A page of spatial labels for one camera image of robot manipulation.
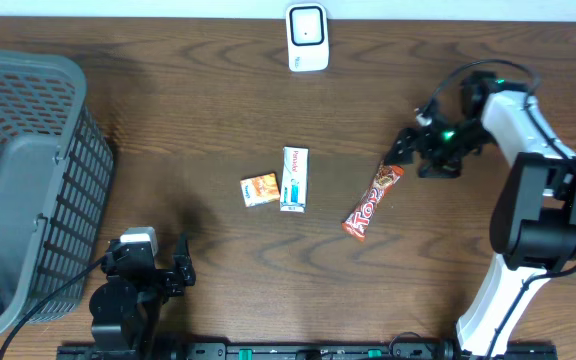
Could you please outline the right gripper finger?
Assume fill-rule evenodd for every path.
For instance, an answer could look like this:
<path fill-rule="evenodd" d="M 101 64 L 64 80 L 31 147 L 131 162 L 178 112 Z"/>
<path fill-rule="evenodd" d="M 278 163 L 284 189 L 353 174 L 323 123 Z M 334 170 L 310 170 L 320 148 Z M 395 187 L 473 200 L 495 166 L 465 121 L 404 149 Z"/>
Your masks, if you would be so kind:
<path fill-rule="evenodd" d="M 384 156 L 385 165 L 409 165 L 413 163 L 415 143 L 418 132 L 413 128 L 402 129 L 395 139 L 390 150 Z"/>
<path fill-rule="evenodd" d="M 420 178 L 454 179 L 461 176 L 462 161 L 425 161 L 417 170 Z"/>

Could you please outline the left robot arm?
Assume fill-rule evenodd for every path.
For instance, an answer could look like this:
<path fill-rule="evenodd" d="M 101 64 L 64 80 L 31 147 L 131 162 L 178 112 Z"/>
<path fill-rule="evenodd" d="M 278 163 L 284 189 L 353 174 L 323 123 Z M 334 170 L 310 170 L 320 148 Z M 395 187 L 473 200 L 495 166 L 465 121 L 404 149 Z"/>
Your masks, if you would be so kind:
<path fill-rule="evenodd" d="M 114 239 L 101 269 L 107 283 L 92 295 L 91 333 L 102 359 L 182 359 L 180 342 L 157 333 L 161 310 L 196 282 L 188 236 L 182 234 L 172 254 L 173 266 L 155 264 L 150 240 Z"/>

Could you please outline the white barcode scanner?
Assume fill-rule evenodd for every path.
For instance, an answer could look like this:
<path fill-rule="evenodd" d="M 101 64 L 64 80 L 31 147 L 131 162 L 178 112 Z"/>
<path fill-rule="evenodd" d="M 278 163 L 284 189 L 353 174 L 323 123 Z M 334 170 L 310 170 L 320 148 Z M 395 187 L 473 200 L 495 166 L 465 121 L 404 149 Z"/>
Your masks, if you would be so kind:
<path fill-rule="evenodd" d="M 327 11 L 318 3 L 293 4 L 286 9 L 288 66 L 292 72 L 328 67 L 330 57 Z"/>

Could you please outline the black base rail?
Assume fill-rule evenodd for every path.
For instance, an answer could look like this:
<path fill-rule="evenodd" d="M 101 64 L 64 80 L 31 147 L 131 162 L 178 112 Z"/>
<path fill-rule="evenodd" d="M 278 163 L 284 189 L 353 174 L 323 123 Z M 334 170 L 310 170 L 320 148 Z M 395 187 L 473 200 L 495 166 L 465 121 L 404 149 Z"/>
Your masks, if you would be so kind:
<path fill-rule="evenodd" d="M 58 360 L 361 360 L 361 359 L 484 359 L 484 356 L 459 352 L 449 342 L 425 343 L 406 340 L 387 346 L 370 345 L 226 345 L 223 343 L 173 344 L 153 350 L 151 355 L 137 355 L 132 351 L 102 351 L 96 346 L 60 346 Z M 511 344 L 506 353 L 489 359 L 557 360 L 554 345 Z"/>

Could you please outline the red Top chocolate bar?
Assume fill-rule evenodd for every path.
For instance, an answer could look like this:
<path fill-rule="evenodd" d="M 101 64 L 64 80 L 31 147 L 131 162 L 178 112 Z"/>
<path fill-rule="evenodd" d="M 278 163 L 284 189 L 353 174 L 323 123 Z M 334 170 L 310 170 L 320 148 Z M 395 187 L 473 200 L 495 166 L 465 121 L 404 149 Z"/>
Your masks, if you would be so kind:
<path fill-rule="evenodd" d="M 379 203 L 403 175 L 402 167 L 381 163 L 369 188 L 347 219 L 341 223 L 342 229 L 363 242 Z"/>

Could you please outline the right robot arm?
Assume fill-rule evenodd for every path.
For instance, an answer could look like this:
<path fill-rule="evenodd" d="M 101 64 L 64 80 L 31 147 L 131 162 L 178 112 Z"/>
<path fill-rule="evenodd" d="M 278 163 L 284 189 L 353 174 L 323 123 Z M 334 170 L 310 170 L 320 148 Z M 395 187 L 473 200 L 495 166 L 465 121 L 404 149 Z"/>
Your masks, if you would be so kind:
<path fill-rule="evenodd" d="M 385 157 L 404 165 L 415 154 L 421 178 L 457 178 L 463 158 L 495 144 L 510 172 L 491 216 L 491 265 L 473 303 L 456 323 L 456 344 L 438 356 L 501 359 L 537 292 L 576 272 L 576 153 L 562 144 L 541 114 L 538 79 L 511 82 L 475 71 L 462 80 L 464 119 L 448 124 L 436 100 L 400 131 Z"/>

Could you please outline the grey plastic basket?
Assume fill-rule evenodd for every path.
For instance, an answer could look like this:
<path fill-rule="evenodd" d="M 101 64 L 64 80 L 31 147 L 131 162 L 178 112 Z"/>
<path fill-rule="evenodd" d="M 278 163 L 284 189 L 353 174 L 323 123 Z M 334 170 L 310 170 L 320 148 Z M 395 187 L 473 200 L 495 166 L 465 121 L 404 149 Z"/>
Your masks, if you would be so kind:
<path fill-rule="evenodd" d="M 67 58 L 0 50 L 0 334 L 81 301 L 114 168 L 86 92 Z"/>

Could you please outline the orange small packet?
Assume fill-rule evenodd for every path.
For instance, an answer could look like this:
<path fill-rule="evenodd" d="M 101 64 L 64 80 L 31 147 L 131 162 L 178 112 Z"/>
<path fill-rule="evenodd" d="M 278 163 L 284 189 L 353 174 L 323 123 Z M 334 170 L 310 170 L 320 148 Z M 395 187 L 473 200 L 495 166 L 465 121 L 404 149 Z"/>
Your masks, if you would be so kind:
<path fill-rule="evenodd" d="M 246 207 L 263 205 L 280 199 L 274 173 L 243 179 L 240 181 L 240 186 Z"/>

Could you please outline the white Panadol box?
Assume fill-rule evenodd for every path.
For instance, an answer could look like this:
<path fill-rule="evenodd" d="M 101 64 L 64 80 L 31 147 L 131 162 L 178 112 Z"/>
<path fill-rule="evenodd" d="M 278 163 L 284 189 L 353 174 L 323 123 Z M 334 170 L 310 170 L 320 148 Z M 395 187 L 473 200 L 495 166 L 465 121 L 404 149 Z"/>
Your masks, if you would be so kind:
<path fill-rule="evenodd" d="M 283 171 L 280 192 L 282 212 L 304 213 L 308 185 L 307 148 L 285 147 L 283 149 Z"/>

